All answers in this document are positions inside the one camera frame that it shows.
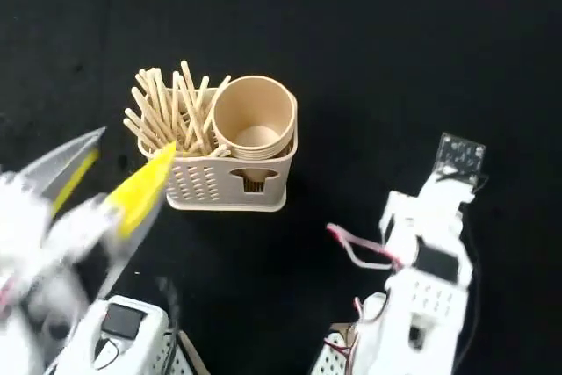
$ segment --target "beige plastic caddy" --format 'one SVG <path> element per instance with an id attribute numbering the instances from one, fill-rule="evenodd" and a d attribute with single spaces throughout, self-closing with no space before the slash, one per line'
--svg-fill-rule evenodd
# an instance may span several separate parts
<path id="1" fill-rule="evenodd" d="M 186 74 L 185 62 L 182 65 Z M 186 85 L 192 86 L 190 79 L 187 70 Z M 151 131 L 151 122 L 145 115 L 147 112 L 152 113 L 158 108 L 162 115 L 161 123 L 167 122 L 175 130 L 174 118 L 165 119 L 163 109 L 168 113 L 177 109 L 185 123 L 184 129 L 190 128 L 194 114 L 200 122 L 207 121 L 206 133 L 201 133 L 201 125 L 198 136 L 194 136 L 194 140 L 201 140 L 200 136 L 205 137 L 206 134 L 204 139 L 211 145 L 206 145 L 205 156 L 187 156 L 192 155 L 186 151 L 193 150 L 193 146 L 185 145 L 185 138 L 177 136 L 177 143 L 186 149 L 177 152 L 170 173 L 167 200 L 172 207 L 178 210 L 278 211 L 285 205 L 287 177 L 299 143 L 297 100 L 281 83 L 265 76 L 228 80 L 226 78 L 216 89 L 206 88 L 208 78 L 206 81 L 204 78 L 199 90 L 194 90 L 189 96 L 177 95 L 174 90 L 163 86 L 165 94 L 158 96 L 150 92 L 150 84 L 140 81 L 141 87 L 145 85 L 144 88 L 147 88 L 143 99 L 153 110 L 147 111 L 146 105 L 141 105 L 135 98 L 141 106 L 140 122 L 137 121 L 135 128 L 131 128 L 130 121 L 126 125 L 137 135 L 140 152 L 150 160 L 156 152 L 154 147 L 158 145 L 156 140 L 152 141 L 144 134 Z M 155 105 L 155 100 L 159 98 L 160 104 Z M 186 101 L 190 100 L 191 105 L 197 102 L 199 110 L 207 113 L 197 115 L 197 111 L 193 110 L 189 113 Z M 134 113 L 127 110 L 127 116 L 131 117 Z M 173 140 L 159 141 L 162 145 Z M 221 156 L 225 151 L 230 153 L 229 156 Z"/>

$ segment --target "paper cup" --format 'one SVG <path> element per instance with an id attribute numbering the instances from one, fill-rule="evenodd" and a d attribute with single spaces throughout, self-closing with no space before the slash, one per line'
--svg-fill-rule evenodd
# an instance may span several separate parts
<path id="1" fill-rule="evenodd" d="M 274 79 L 244 76 L 217 94 L 211 114 L 219 144 L 226 144 L 233 157 L 266 160 L 291 140 L 297 104 Z"/>

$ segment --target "black cable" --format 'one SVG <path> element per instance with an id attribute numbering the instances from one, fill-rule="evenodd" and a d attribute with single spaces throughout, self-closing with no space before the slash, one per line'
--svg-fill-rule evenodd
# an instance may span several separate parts
<path id="1" fill-rule="evenodd" d="M 168 312 L 169 321 L 171 325 L 171 340 L 169 342 L 168 353 L 166 354 L 166 359 L 162 364 L 162 375 L 169 375 L 171 373 L 172 367 L 174 366 L 174 360 L 176 359 L 177 351 L 177 336 L 179 334 L 179 320 L 180 320 L 180 306 L 177 291 L 175 286 L 167 278 L 158 278 L 156 280 L 158 287 L 162 291 L 163 295 L 168 301 Z"/>
<path id="2" fill-rule="evenodd" d="M 490 178 L 488 175 L 481 174 L 479 171 L 453 171 L 447 175 L 442 175 L 437 178 L 437 182 L 441 182 L 443 180 L 455 179 L 459 182 L 467 183 L 470 181 L 471 177 L 477 177 L 479 180 L 481 179 L 482 182 L 474 186 L 472 190 L 473 194 L 478 193 L 486 184 L 488 183 L 488 179 Z"/>
<path id="3" fill-rule="evenodd" d="M 481 290 L 481 279 L 482 279 L 482 267 L 480 263 L 480 256 L 478 253 L 478 249 L 476 248 L 476 244 L 472 237 L 472 230 L 470 226 L 470 222 L 468 220 L 467 210 L 463 210 L 464 221 L 465 221 L 465 237 L 467 240 L 467 245 L 472 250 L 472 262 L 473 262 L 473 269 L 472 269 L 472 280 L 474 283 L 474 301 L 473 301 L 473 310 L 472 310 L 472 326 L 470 334 L 466 340 L 465 346 L 461 351 L 457 354 L 457 358 L 455 359 L 455 363 L 453 364 L 452 374 L 454 374 L 458 367 L 463 363 L 468 350 L 471 348 L 472 341 L 476 336 L 476 331 L 478 329 L 478 324 L 480 320 L 480 290 Z"/>
<path id="4" fill-rule="evenodd" d="M 100 368 L 96 368 L 96 371 L 102 371 L 103 369 L 105 369 L 106 367 L 108 367 L 110 364 L 112 364 L 113 362 L 115 362 L 117 360 L 117 358 L 119 357 L 119 355 L 121 354 L 121 352 L 119 351 L 119 346 L 117 344 L 115 344 L 113 342 L 113 340 L 111 338 L 107 339 L 107 342 L 113 346 L 113 348 L 115 349 L 115 356 L 113 357 L 112 360 L 110 360 L 107 364 L 105 364 L 104 366 L 100 367 Z"/>

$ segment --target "cable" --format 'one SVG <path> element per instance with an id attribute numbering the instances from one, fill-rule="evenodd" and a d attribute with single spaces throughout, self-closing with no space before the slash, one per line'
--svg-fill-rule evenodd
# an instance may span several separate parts
<path id="1" fill-rule="evenodd" d="M 478 249 L 476 248 L 476 244 L 472 237 L 472 230 L 471 230 L 470 222 L 468 220 L 467 210 L 463 210 L 463 215 L 465 216 L 464 220 L 465 220 L 465 234 L 466 234 L 467 245 L 472 250 L 472 255 L 473 255 L 472 267 L 473 267 L 473 274 L 474 274 L 474 278 L 473 278 L 474 309 L 472 313 L 471 332 L 468 336 L 468 339 L 466 340 L 465 346 L 463 347 L 463 349 L 461 349 L 461 351 L 457 355 L 457 358 L 455 359 L 455 363 L 453 364 L 452 374 L 456 373 L 458 367 L 463 363 L 463 360 L 465 359 L 468 350 L 471 348 L 472 341 L 474 340 L 474 337 L 476 335 L 476 331 L 478 329 L 478 324 L 480 320 L 480 289 L 481 289 L 480 282 L 482 279 L 482 267 L 480 263 L 480 256 L 478 253 Z"/>
<path id="2" fill-rule="evenodd" d="M 334 238 L 340 242 L 343 246 L 345 251 L 347 252 L 349 259 L 352 263 L 354 263 L 357 267 L 365 268 L 368 270 L 390 270 L 392 267 L 401 267 L 402 264 L 398 257 L 392 255 L 386 249 L 382 247 L 379 243 L 368 241 L 366 239 L 362 239 L 360 237 L 356 237 L 347 230 L 342 227 L 337 226 L 336 224 L 329 223 L 327 225 L 328 231 L 334 236 Z M 366 263 L 361 259 L 357 258 L 355 252 L 353 252 L 353 248 L 351 247 L 351 243 L 355 243 L 356 245 L 362 246 L 364 248 L 370 249 L 373 252 L 379 253 L 392 261 L 392 263 Z"/>
<path id="3" fill-rule="evenodd" d="M 110 364 L 112 364 L 113 362 L 115 362 L 117 360 L 117 358 L 119 357 L 119 355 L 121 354 L 121 352 L 119 351 L 119 346 L 117 344 L 115 344 L 113 342 L 113 340 L 111 338 L 107 339 L 107 342 L 113 346 L 113 348 L 115 349 L 115 356 L 113 357 L 112 360 L 110 360 L 107 364 L 103 365 L 100 368 L 96 368 L 96 371 L 102 371 L 103 369 L 105 369 L 106 367 L 108 367 Z"/>
<path id="4" fill-rule="evenodd" d="M 348 346 L 338 346 L 337 344 L 333 344 L 327 338 L 324 339 L 324 344 L 326 344 L 330 349 L 337 351 L 338 353 L 344 355 L 345 357 L 348 356 L 348 351 L 351 347 Z"/>
<path id="5" fill-rule="evenodd" d="M 441 175 L 440 177 L 437 178 L 436 182 L 442 182 L 443 180 L 450 180 L 450 179 L 454 179 L 457 180 L 458 182 L 466 182 L 466 179 L 469 179 L 471 177 L 477 177 L 479 180 L 481 179 L 482 182 L 477 184 L 476 186 L 474 186 L 474 188 L 472 189 L 472 193 L 474 195 L 476 195 L 479 191 L 482 190 L 482 188 L 484 188 L 484 186 L 486 186 L 486 184 L 488 183 L 488 179 L 490 178 L 489 175 L 485 175 L 483 173 L 480 173 L 479 171 L 453 171 L 452 173 L 449 173 L 447 175 Z"/>
<path id="6" fill-rule="evenodd" d="M 354 305 L 355 309 L 357 310 L 357 313 L 359 314 L 359 321 L 356 323 L 356 325 L 358 323 L 359 324 L 372 324 L 372 323 L 376 322 L 385 312 L 386 306 L 388 305 L 388 298 L 389 297 L 390 297 L 390 290 L 388 290 L 386 292 L 385 301 L 383 302 L 383 306 L 378 311 L 378 314 L 374 318 L 371 318 L 369 320 L 365 320 L 363 318 L 363 315 L 364 315 L 363 305 L 361 304 L 361 301 L 359 300 L 359 298 L 354 298 L 353 299 L 353 305 Z M 359 339 L 359 333 L 356 333 L 355 338 L 353 339 L 353 343 L 351 344 L 351 348 L 349 349 L 348 358 L 345 362 L 345 370 L 344 370 L 345 375 L 351 375 L 351 371 L 353 369 L 353 362 L 355 361 L 355 355 L 357 353 L 358 339 Z"/>
<path id="7" fill-rule="evenodd" d="M 169 342 L 168 353 L 162 364 L 162 375 L 169 375 L 171 373 L 172 367 L 174 366 L 174 360 L 176 359 L 177 350 L 177 336 L 179 333 L 179 319 L 180 319 L 180 307 L 178 303 L 177 291 L 174 285 L 167 278 L 158 278 L 156 283 L 160 288 L 162 294 L 166 297 L 168 301 L 168 311 L 169 320 L 171 325 L 171 341 Z"/>

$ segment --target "chopstick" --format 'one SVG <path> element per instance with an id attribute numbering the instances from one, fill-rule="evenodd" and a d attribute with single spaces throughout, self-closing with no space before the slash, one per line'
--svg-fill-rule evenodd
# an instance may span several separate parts
<path id="1" fill-rule="evenodd" d="M 166 88 L 159 68 L 139 69 L 134 76 L 138 87 L 132 87 L 131 94 L 142 117 L 126 108 L 124 125 L 154 150 L 176 141 L 182 156 L 230 155 L 226 146 L 216 144 L 211 111 L 216 95 L 225 89 L 231 76 L 224 78 L 209 101 L 209 76 L 201 78 L 196 90 L 187 61 L 180 65 L 181 72 L 172 74 L 171 89 Z"/>
<path id="2" fill-rule="evenodd" d="M 145 75 L 148 85 L 148 91 L 147 91 L 148 97 L 152 102 L 152 107 L 154 108 L 156 115 L 158 116 L 158 118 L 161 118 L 162 112 L 160 110 L 160 100 L 158 99 L 158 93 L 156 92 L 156 84 L 153 78 L 152 69 L 150 69 Z"/>
<path id="3" fill-rule="evenodd" d="M 193 85 L 193 79 L 191 79 L 190 67 L 187 66 L 187 61 L 182 61 L 180 66 L 182 67 L 182 72 L 184 72 L 184 78 L 187 82 L 187 88 L 189 88 L 191 104 L 195 105 L 197 103 L 197 94 L 195 93 L 195 85 Z"/>
<path id="4" fill-rule="evenodd" d="M 217 95 L 223 91 L 225 89 L 225 87 L 228 85 L 228 83 L 230 82 L 230 75 L 227 75 L 225 77 L 225 79 L 222 80 L 222 83 L 220 83 L 219 88 L 217 88 L 217 90 L 215 91 L 214 94 L 214 98 L 213 100 L 209 103 L 209 106 L 207 107 L 206 110 L 206 119 L 205 119 L 205 123 L 203 124 L 203 132 L 204 133 L 208 133 L 209 132 L 209 128 L 211 127 L 211 110 L 213 109 L 213 103 L 214 103 L 214 99 L 217 97 Z"/>
<path id="5" fill-rule="evenodd" d="M 185 104 L 187 105 L 187 112 L 190 114 L 190 127 L 189 132 L 187 133 L 187 139 L 191 138 L 191 133 L 195 132 L 195 136 L 197 140 L 201 142 L 201 148 L 204 154 L 209 154 L 211 151 L 208 151 L 205 144 L 205 138 L 203 137 L 203 132 L 201 131 L 201 126 L 198 122 L 198 115 L 195 113 L 195 108 L 191 103 L 191 100 L 187 93 L 187 87 L 185 86 L 185 80 L 183 78 L 179 78 L 179 88 L 182 96 L 184 97 Z"/>
<path id="6" fill-rule="evenodd" d="M 139 129 L 154 142 L 159 148 L 163 148 L 166 144 L 158 138 L 158 136 L 150 130 L 148 125 L 142 121 L 131 109 L 125 109 L 126 116 L 136 125 Z"/>
<path id="7" fill-rule="evenodd" d="M 134 123 L 129 119 L 123 119 L 123 125 L 129 128 L 129 130 L 136 135 L 142 142 L 147 144 L 149 148 L 153 151 L 159 149 Z"/>
<path id="8" fill-rule="evenodd" d="M 148 122 L 156 130 L 157 134 L 161 137 L 163 141 L 172 142 L 175 140 L 175 136 L 172 135 L 171 131 L 162 122 L 160 117 L 156 114 L 156 111 L 150 106 L 147 100 L 142 96 L 141 92 L 137 87 L 132 87 L 131 94 L 133 94 L 134 99 L 139 105 L 142 114 L 144 114 Z"/>
<path id="9" fill-rule="evenodd" d="M 158 98 L 160 99 L 160 108 L 162 109 L 162 118 L 164 120 L 164 123 L 166 124 L 167 127 L 171 128 L 171 121 L 170 121 L 170 115 L 168 112 L 168 96 L 166 93 L 166 88 L 164 87 L 164 81 L 162 80 L 162 72 L 159 68 L 153 69 L 153 76 L 156 82 L 156 89 L 158 91 Z"/>
<path id="10" fill-rule="evenodd" d="M 179 80 L 182 79 L 182 77 L 179 75 L 179 72 L 174 72 L 174 74 L 172 75 L 172 95 L 175 95 L 176 97 L 178 97 L 178 91 L 179 91 Z M 188 148 L 189 147 L 189 139 L 188 139 L 188 133 L 189 133 L 189 129 L 187 128 L 187 126 L 185 125 L 184 122 L 184 118 L 182 117 L 181 113 L 179 113 L 178 110 L 178 114 L 177 114 L 177 122 L 179 123 L 179 127 L 182 130 L 182 133 L 184 135 L 184 148 Z"/>

